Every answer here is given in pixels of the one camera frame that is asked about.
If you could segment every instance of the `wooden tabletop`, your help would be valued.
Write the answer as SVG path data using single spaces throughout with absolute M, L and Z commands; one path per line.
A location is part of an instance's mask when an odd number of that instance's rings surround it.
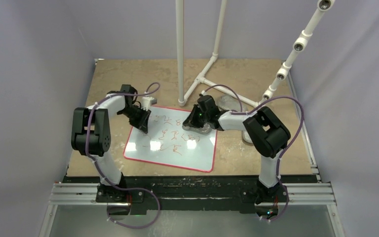
M 195 77 L 207 64 L 208 59 L 187 59 L 184 63 L 184 84 L 186 91 Z M 230 86 L 237 93 L 259 101 L 263 92 L 272 83 L 281 66 L 277 59 L 218 59 L 206 78 L 214 83 Z M 86 106 L 105 97 L 111 90 L 119 90 L 122 84 L 131 84 L 139 92 L 158 81 L 161 88 L 154 94 L 158 105 L 191 110 L 198 94 L 208 86 L 200 84 L 189 97 L 184 107 L 178 105 L 178 79 L 176 59 L 144 60 L 100 60 L 95 69 Z M 208 94 L 217 99 L 221 92 L 209 90 Z M 280 84 L 275 96 L 291 95 L 287 82 Z M 299 120 L 292 101 L 280 99 L 268 104 L 292 136 L 299 126 Z M 117 167 L 124 175 L 253 175 L 261 169 L 260 154 L 253 145 L 242 140 L 240 131 L 218 132 L 214 169 L 204 173 L 164 165 L 128 160 L 123 150 L 131 129 L 126 116 L 115 116 L 110 120 L 111 153 Z M 310 163 L 302 136 L 293 143 L 281 162 L 281 174 L 311 174 Z M 96 176 L 95 167 L 88 158 L 73 151 L 68 176 Z

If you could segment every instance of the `white wall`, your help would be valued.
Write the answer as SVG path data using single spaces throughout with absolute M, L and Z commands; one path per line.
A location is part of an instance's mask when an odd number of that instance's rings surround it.
M 59 0 L 0 0 L 0 237 L 37 236 L 93 58 Z
M 292 69 L 348 236 L 379 236 L 379 1 L 336 1 Z
M 176 58 L 174 0 L 66 0 L 95 58 Z M 185 1 L 185 57 L 209 58 L 220 0 Z M 286 58 L 317 0 L 229 0 L 219 56 Z

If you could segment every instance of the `purple cable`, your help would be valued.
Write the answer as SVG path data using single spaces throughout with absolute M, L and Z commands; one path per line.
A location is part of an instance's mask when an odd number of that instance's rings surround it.
M 222 86 L 222 87 L 227 88 L 228 90 L 230 90 L 236 96 L 236 99 L 237 99 L 237 101 L 239 102 L 239 105 L 240 105 L 240 111 L 242 112 L 242 110 L 243 110 L 242 101 L 240 100 L 239 95 L 237 95 L 237 93 L 232 88 L 228 87 L 227 85 L 223 85 L 223 84 L 212 85 L 211 87 L 207 88 L 205 90 L 205 92 L 207 92 L 208 90 L 210 90 L 211 88 L 216 87 L 216 86 Z
M 99 104 L 103 103 L 104 101 L 112 98 L 112 97 L 116 97 L 116 96 L 146 96 L 146 95 L 150 95 L 150 94 L 153 94 L 155 93 L 157 90 L 159 90 L 160 88 L 160 84 L 158 82 L 154 82 L 152 84 L 149 85 L 149 87 L 147 88 L 147 91 L 150 89 L 151 86 L 153 86 L 154 84 L 157 84 L 157 88 L 154 90 L 154 91 L 151 91 L 151 92 L 148 92 L 148 93 L 144 93 L 144 94 L 126 94 L 126 93 L 118 93 L 118 94 L 113 94 L 111 96 L 108 96 L 108 97 L 105 97 L 104 99 L 102 99 L 101 101 L 99 101 L 98 103 L 96 103 L 92 109 L 91 109 L 91 112 L 89 114 L 89 119 L 88 119 L 88 127 L 91 127 L 91 124 L 92 124 L 92 117 L 94 115 L 94 112 L 96 110 L 96 108 L 98 107 Z M 140 191 L 145 191 L 145 192 L 148 192 L 150 193 L 154 199 L 156 200 L 156 203 L 157 203 L 157 213 L 156 213 L 156 216 L 154 217 L 154 219 L 145 224 L 145 225 L 142 225 L 142 226 L 130 226 L 130 225 L 127 225 L 127 224 L 123 224 L 123 223 L 120 223 L 116 220 L 114 220 L 112 217 L 109 216 L 108 212 L 107 212 L 107 215 L 108 215 L 108 219 L 110 221 L 112 221 L 113 223 L 115 224 L 118 224 L 118 225 L 121 225 L 121 226 L 124 226 L 124 227 L 127 227 L 127 228 L 130 228 L 130 229 L 143 229 L 143 228 L 146 228 L 148 226 L 150 226 L 151 224 L 153 224 L 159 217 L 160 215 L 160 203 L 159 203 L 159 199 L 156 197 L 156 195 L 154 193 L 152 193 L 150 190 L 147 190 L 147 189 L 144 189 L 144 188 L 128 188 L 128 189 L 123 189 L 123 188 L 120 188 L 120 187 L 117 187 L 115 183 L 111 182 L 111 180 L 109 180 L 103 173 L 102 173 L 102 170 L 100 169 L 99 165 L 98 165 L 98 162 L 96 161 L 96 159 L 91 156 L 91 154 L 89 153 L 89 137 L 90 137 L 90 134 L 91 134 L 91 130 L 88 129 L 86 131 L 86 140 L 85 140 L 85 154 L 87 157 L 89 157 L 91 160 L 94 161 L 94 164 L 95 164 L 95 168 L 97 169 L 99 175 L 102 177 L 103 180 L 105 180 L 108 184 L 110 184 L 112 187 L 114 187 L 115 189 L 117 190 L 120 190 L 120 191 L 133 191 L 133 190 L 140 190 Z
M 298 101 L 296 98 L 293 98 L 293 97 L 290 97 L 290 96 L 277 96 L 277 97 L 273 97 L 271 99 L 268 99 L 268 100 L 265 100 L 263 103 L 261 103 L 260 105 L 258 105 L 256 108 L 254 108 L 252 111 L 250 112 L 247 112 L 247 113 L 241 113 L 241 112 L 232 112 L 231 114 L 232 115 L 250 115 L 252 114 L 253 112 L 256 112 L 260 107 L 264 106 L 265 104 L 273 101 L 273 100 L 278 100 L 278 99 L 282 99 L 282 98 L 285 98 L 285 99 L 290 99 L 292 101 L 294 101 L 296 104 L 298 104 L 299 108 L 300 108 L 300 111 L 302 113 L 302 116 L 300 117 L 300 125 L 299 125 L 299 128 L 297 129 L 296 133 L 294 134 L 293 136 L 293 139 L 291 139 L 291 141 L 288 143 L 287 147 L 283 149 L 283 151 L 280 153 L 280 155 L 278 156 L 278 160 L 277 160 L 277 170 L 276 170 L 276 178 L 277 178 L 277 181 L 278 183 L 282 186 L 282 188 L 284 189 L 285 191 L 285 194 L 287 196 L 286 198 L 286 201 L 285 201 L 285 206 L 284 208 L 282 209 L 282 211 L 275 217 L 273 218 L 272 220 L 268 220 L 269 222 L 270 221 L 275 221 L 277 220 L 278 218 L 280 218 L 285 210 L 287 209 L 287 206 L 288 206 L 288 203 L 290 202 L 290 198 L 288 197 L 288 191 L 287 191 L 287 187 L 285 185 L 282 184 L 281 180 L 278 178 L 279 176 L 279 173 L 280 173 L 280 170 L 279 170 L 279 165 L 280 165 L 280 161 L 281 161 L 281 158 L 282 156 L 285 154 L 285 152 L 290 148 L 290 146 L 294 143 L 294 141 L 296 140 L 296 138 L 299 136 L 300 134 L 300 131 L 302 130 L 302 127 L 303 127 L 303 123 L 304 123 L 304 108 L 303 106 L 300 104 L 300 101 Z

